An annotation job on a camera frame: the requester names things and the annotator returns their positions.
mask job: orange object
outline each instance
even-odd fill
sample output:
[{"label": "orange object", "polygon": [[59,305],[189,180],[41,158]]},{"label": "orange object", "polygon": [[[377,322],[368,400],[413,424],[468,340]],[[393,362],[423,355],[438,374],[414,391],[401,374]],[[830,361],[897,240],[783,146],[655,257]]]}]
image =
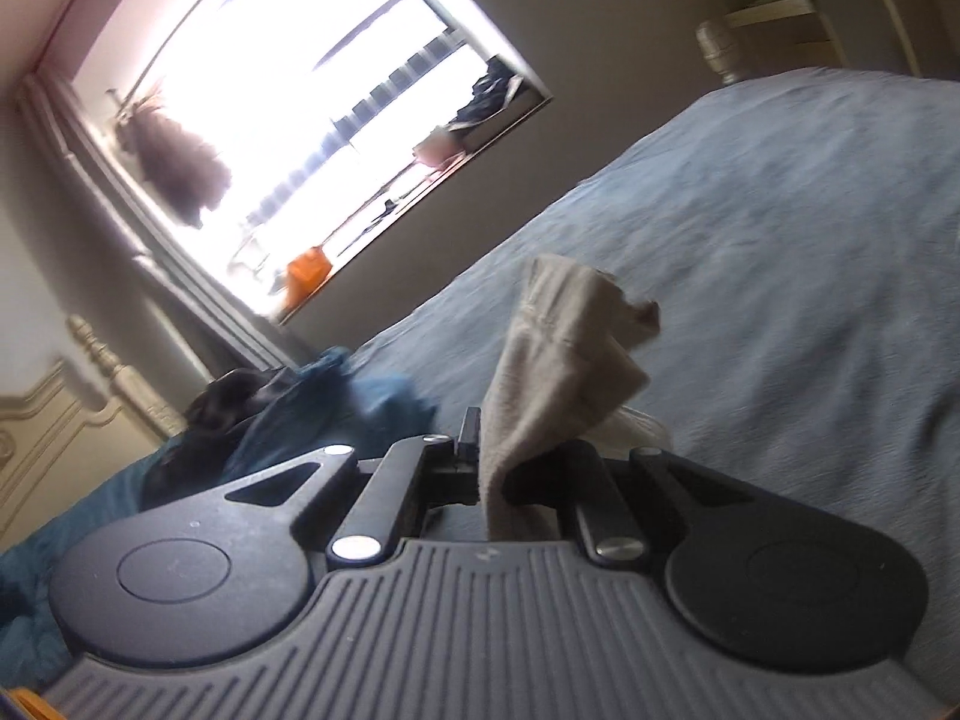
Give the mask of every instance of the orange object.
[{"label": "orange object", "polygon": [[10,696],[13,701],[20,704],[24,712],[30,717],[35,717],[37,720],[66,720],[62,714],[57,712],[54,707],[47,704],[44,699],[40,698],[40,696],[32,690],[16,688],[14,690],[8,690],[7,695]]},{"label": "orange object", "polygon": [[287,266],[287,295],[284,306],[293,311],[296,306],[313,295],[333,270],[320,247],[312,247],[296,257]]}]

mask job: white cloth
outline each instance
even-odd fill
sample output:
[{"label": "white cloth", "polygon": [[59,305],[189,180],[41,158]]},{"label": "white cloth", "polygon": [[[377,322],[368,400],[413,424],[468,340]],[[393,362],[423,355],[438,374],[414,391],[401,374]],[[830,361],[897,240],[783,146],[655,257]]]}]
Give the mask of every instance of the white cloth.
[{"label": "white cloth", "polygon": [[632,306],[600,271],[544,254],[531,265],[483,400],[480,501],[494,541],[553,538],[539,507],[501,490],[526,460],[596,428],[649,379],[627,350],[659,333],[659,306]]}]

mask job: curtain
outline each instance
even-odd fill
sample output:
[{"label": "curtain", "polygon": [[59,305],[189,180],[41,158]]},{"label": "curtain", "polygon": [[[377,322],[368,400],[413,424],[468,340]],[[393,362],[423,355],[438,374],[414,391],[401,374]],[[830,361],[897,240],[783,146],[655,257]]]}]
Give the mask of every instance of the curtain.
[{"label": "curtain", "polygon": [[253,314],[192,259],[66,81],[47,69],[28,76],[17,106],[67,189],[130,257],[148,294],[211,372],[296,367],[315,356],[283,328]]}]

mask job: cream headboard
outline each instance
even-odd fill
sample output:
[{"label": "cream headboard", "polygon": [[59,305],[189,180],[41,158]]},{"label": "cream headboard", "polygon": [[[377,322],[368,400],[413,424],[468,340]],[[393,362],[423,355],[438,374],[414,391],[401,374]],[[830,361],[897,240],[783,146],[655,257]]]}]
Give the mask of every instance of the cream headboard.
[{"label": "cream headboard", "polygon": [[66,384],[62,362],[27,394],[0,397],[0,551],[185,427],[81,317],[67,324],[107,380],[109,398],[99,410],[83,405]]}]

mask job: bedpost finial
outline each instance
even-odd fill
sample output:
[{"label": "bedpost finial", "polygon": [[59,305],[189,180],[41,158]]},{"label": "bedpost finial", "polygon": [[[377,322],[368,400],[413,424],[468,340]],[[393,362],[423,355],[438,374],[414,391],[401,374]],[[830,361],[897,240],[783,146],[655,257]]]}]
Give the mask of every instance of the bedpost finial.
[{"label": "bedpost finial", "polygon": [[101,343],[93,335],[93,328],[89,322],[78,314],[70,314],[66,319],[66,325],[70,329],[70,334],[80,343],[83,351],[90,357],[93,364],[96,365],[102,375],[107,379],[112,379],[117,375],[117,371],[123,367],[120,358],[110,351],[105,343]]}]

